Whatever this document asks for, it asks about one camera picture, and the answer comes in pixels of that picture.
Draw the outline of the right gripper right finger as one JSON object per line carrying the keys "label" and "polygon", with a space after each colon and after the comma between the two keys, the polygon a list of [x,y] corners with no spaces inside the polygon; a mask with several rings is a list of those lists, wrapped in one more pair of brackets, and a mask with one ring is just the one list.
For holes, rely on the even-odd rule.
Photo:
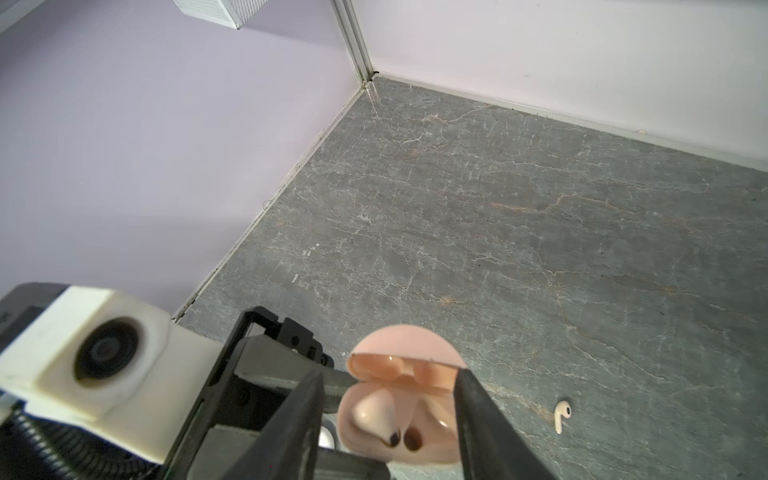
{"label": "right gripper right finger", "polygon": [[466,479],[556,479],[470,370],[458,371],[453,397]]}

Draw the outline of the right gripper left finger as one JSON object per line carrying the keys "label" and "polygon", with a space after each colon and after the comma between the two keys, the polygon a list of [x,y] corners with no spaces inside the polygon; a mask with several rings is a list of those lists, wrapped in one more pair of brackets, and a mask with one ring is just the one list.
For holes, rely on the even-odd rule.
{"label": "right gripper left finger", "polygon": [[312,479],[324,399],[322,375],[309,372],[224,477]]}

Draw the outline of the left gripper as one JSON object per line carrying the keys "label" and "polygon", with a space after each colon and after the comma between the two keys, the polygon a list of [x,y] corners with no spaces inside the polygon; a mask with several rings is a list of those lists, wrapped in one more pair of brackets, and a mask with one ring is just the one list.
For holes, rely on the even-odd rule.
{"label": "left gripper", "polygon": [[[322,375],[321,421],[335,414],[350,374],[335,369],[313,333],[264,307],[243,311],[161,469],[164,479],[226,479],[309,372]],[[319,447],[312,479],[387,479],[386,463]]]}

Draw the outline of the pink earbud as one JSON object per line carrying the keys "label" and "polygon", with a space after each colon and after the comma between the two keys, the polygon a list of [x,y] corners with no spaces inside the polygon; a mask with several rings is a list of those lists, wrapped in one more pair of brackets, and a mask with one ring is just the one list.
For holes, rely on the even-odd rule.
{"label": "pink earbud", "polygon": [[555,431],[558,435],[563,433],[563,420],[572,416],[572,408],[568,400],[559,401],[553,411]]}
{"label": "pink earbud", "polygon": [[402,434],[395,397],[390,390],[378,389],[360,400],[352,409],[352,421],[358,429],[381,440],[386,447],[394,448],[400,443]]}

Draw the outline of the pink earbud charging case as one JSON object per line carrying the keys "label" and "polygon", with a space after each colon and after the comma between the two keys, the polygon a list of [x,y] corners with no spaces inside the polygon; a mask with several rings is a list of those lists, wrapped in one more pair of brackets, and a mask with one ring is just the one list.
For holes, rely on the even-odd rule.
{"label": "pink earbud charging case", "polygon": [[[363,338],[346,360],[357,380],[342,397],[338,436],[352,453],[382,462],[412,465],[460,461],[453,391],[458,371],[467,367],[457,350],[426,328],[387,326]],[[352,409],[378,389],[395,397],[400,443],[386,447],[352,421]]]}

